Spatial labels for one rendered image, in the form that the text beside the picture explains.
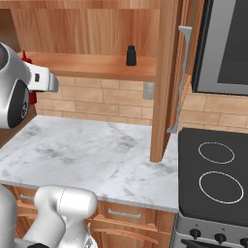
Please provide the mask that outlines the black hob stove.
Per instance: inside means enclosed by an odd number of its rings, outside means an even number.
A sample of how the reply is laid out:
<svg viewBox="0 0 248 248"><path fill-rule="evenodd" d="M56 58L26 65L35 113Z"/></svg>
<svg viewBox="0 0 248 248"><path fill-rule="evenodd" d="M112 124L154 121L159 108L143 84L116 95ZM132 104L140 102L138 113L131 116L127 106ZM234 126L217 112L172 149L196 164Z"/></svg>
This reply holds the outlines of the black hob stove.
<svg viewBox="0 0 248 248"><path fill-rule="evenodd" d="M194 239L191 229L201 231ZM214 235L227 240L219 244ZM182 239L242 246L248 238L248 134L184 128L178 134L178 214L171 248Z"/></svg>

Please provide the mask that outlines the black shaker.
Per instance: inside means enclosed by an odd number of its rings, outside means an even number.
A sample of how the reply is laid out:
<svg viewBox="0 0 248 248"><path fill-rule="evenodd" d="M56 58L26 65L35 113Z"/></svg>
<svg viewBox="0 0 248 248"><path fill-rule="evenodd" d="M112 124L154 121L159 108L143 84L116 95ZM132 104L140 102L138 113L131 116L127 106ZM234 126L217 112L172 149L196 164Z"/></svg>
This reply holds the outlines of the black shaker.
<svg viewBox="0 0 248 248"><path fill-rule="evenodd" d="M126 54L126 65L127 66L137 65L136 49L133 45L128 46L127 54Z"/></svg>

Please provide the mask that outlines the grey wall outlet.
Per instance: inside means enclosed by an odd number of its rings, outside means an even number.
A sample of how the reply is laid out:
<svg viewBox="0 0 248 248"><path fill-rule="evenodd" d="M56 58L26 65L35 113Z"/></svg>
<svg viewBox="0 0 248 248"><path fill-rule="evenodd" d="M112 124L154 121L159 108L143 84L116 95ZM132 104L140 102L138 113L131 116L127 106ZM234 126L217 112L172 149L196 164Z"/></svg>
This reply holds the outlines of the grey wall outlet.
<svg viewBox="0 0 248 248"><path fill-rule="evenodd" d="M153 100L155 92L155 83L145 81L143 83L143 98L146 100Z"/></svg>

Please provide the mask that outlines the wooden base cabinet door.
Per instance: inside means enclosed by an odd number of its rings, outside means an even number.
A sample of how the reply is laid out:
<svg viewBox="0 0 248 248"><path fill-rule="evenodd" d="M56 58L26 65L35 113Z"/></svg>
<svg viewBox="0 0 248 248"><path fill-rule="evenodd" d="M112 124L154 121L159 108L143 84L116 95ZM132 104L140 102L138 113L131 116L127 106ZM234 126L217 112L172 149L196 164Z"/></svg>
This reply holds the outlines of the wooden base cabinet door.
<svg viewBox="0 0 248 248"><path fill-rule="evenodd" d="M158 240L159 244L156 245L148 241L141 241L121 235L107 234L106 232L93 232L93 229L115 229L139 233ZM154 232L100 222L91 222L91 234L99 248L170 248L171 244L171 235L166 232Z"/></svg>

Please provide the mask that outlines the wooden wall cabinet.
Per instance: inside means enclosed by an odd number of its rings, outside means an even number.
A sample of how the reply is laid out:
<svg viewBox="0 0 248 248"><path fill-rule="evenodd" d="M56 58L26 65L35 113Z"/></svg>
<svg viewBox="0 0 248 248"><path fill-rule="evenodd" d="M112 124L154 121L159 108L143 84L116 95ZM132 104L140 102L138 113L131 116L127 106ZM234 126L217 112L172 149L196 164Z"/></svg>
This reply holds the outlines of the wooden wall cabinet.
<svg viewBox="0 0 248 248"><path fill-rule="evenodd" d="M0 0L36 65L74 78L153 81L160 0ZM137 65L126 65L128 46Z"/></svg>

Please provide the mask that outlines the silver microwave oven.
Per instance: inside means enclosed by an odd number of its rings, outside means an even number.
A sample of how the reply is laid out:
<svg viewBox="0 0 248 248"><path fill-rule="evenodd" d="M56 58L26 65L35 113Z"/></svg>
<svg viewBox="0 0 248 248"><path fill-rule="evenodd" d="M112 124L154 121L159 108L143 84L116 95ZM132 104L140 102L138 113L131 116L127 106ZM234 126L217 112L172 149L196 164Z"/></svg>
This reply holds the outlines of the silver microwave oven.
<svg viewBox="0 0 248 248"><path fill-rule="evenodd" d="M204 0L192 91L248 96L248 0Z"/></svg>

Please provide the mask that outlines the wooden drawer front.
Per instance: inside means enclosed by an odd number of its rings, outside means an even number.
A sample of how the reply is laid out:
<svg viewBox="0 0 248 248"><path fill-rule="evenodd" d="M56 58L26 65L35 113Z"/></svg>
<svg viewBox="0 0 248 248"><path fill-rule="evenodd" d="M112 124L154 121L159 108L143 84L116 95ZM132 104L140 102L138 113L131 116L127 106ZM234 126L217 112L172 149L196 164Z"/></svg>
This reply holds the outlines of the wooden drawer front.
<svg viewBox="0 0 248 248"><path fill-rule="evenodd" d="M162 233L170 233L174 222L173 212L110 201L98 201L97 213L111 220L149 225Z"/></svg>
<svg viewBox="0 0 248 248"><path fill-rule="evenodd" d="M36 189L12 185L5 185L5 187L13 193L18 203L24 204L25 206L34 206Z"/></svg>

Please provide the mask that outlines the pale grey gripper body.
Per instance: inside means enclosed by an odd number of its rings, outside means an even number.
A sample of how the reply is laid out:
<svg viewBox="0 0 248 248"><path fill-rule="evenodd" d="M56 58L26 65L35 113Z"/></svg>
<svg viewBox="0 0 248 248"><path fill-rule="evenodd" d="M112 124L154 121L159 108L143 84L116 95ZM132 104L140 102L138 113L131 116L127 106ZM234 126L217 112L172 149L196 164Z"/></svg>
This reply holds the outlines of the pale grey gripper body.
<svg viewBox="0 0 248 248"><path fill-rule="evenodd" d="M46 92L57 92L58 91L58 79L52 73L49 73L47 76L45 91Z"/></svg>

